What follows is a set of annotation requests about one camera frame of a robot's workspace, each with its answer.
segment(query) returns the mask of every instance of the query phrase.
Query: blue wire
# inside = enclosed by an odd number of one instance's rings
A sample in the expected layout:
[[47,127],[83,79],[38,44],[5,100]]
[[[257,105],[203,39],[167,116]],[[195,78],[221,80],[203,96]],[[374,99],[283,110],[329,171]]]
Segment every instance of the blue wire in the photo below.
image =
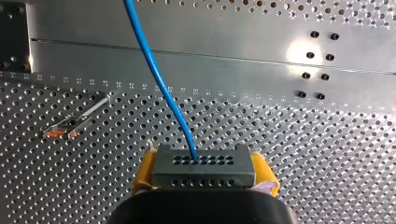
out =
[[152,75],[154,75],[155,81],[157,85],[160,87],[163,96],[165,97],[166,102],[168,103],[171,110],[174,112],[175,117],[180,124],[181,129],[183,130],[184,135],[186,136],[187,144],[190,148],[191,157],[194,160],[197,160],[197,152],[195,149],[194,140],[190,133],[190,129],[187,126],[186,121],[183,119],[183,115],[181,115],[180,110],[178,109],[172,94],[169,92],[168,87],[161,76],[160,69],[155,62],[154,56],[151,53],[151,49],[149,47],[149,43],[143,33],[142,25],[140,24],[139,18],[137,16],[136,9],[134,8],[134,0],[124,0],[124,4],[126,10],[128,12],[129,20],[131,21],[132,27],[134,28],[134,34],[136,36],[137,41],[139,42],[140,48],[145,55],[146,61],[148,63],[149,70],[151,70]]

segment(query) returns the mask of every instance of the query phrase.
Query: small electronic component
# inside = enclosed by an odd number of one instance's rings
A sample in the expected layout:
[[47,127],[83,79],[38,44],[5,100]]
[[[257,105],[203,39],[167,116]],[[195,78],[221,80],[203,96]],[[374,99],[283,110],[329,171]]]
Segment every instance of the small electronic component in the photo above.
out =
[[106,105],[110,102],[110,96],[106,96],[101,99],[98,103],[91,106],[88,110],[83,112],[82,114],[75,116],[74,114],[66,115],[64,119],[59,121],[56,124],[53,124],[48,127],[43,132],[44,138],[58,138],[67,136],[68,138],[75,138],[78,136],[79,132],[87,128],[92,124],[92,117],[90,114],[101,107],[102,105]]

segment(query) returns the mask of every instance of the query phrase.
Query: perforated aluminum sheet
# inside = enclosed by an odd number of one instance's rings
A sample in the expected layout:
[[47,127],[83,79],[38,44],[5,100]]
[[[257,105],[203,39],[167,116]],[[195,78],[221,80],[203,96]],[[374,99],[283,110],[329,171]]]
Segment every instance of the perforated aluminum sheet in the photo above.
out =
[[[161,97],[120,92],[76,140],[35,133],[92,103],[77,92],[1,82],[1,214],[13,223],[105,223],[130,195],[147,140],[187,148]],[[177,99],[199,148],[261,151],[280,199],[304,223],[395,221],[392,115]]]
[[[198,148],[260,150],[281,181],[279,199],[302,223],[396,222],[394,1],[136,7]],[[27,12],[34,73],[0,74],[0,218],[106,223],[130,196],[149,138],[187,145],[121,1],[30,1]],[[81,137],[35,136],[88,108],[97,91],[111,92],[112,103]]]

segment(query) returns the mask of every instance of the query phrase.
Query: black screw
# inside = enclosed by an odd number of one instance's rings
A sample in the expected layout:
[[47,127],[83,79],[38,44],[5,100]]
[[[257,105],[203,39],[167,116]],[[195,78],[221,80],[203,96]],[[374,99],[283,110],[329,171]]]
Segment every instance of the black screw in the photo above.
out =
[[317,94],[317,98],[318,98],[319,100],[324,100],[324,99],[326,98],[326,96],[325,96],[323,93],[318,93],[318,94]]
[[311,74],[303,73],[302,77],[305,78],[305,79],[309,79],[309,78],[311,78]]
[[326,60],[327,60],[327,61],[333,61],[334,58],[335,58],[335,57],[334,57],[334,55],[332,55],[332,54],[327,54],[327,55],[326,55]]
[[330,76],[329,75],[327,75],[327,74],[323,74],[323,75],[321,75],[321,77],[320,77],[321,79],[323,79],[323,80],[325,80],[325,81],[327,81],[327,80],[329,80],[330,79]]
[[318,31],[311,32],[311,37],[312,38],[318,38],[319,37],[319,32]]
[[315,54],[313,52],[307,52],[306,57],[309,59],[313,59],[315,57]]
[[331,34],[330,35],[330,39],[332,39],[332,40],[337,40],[337,39],[339,39],[340,38],[340,35],[339,34]]
[[306,93],[305,93],[304,91],[299,91],[299,92],[297,93],[297,96],[298,96],[298,97],[301,97],[301,98],[305,98],[305,97],[306,97]]

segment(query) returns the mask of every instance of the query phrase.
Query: hole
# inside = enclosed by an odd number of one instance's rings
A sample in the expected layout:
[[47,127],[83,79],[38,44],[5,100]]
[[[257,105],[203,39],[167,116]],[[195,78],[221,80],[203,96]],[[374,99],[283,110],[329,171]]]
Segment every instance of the hole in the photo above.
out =
[[228,187],[231,187],[231,186],[233,186],[235,184],[235,182],[233,181],[233,180],[228,180],[227,181],[227,186]]
[[208,180],[208,181],[207,181],[207,185],[208,185],[209,187],[213,187],[213,186],[215,186],[215,184],[216,184],[216,181],[214,181],[214,180]]
[[223,187],[225,185],[225,181],[219,180],[218,185],[219,185],[219,187]]
[[196,180],[190,180],[190,186],[195,187],[197,185],[197,181]]
[[198,181],[199,186],[203,187],[206,185],[206,181],[205,180],[199,180]]

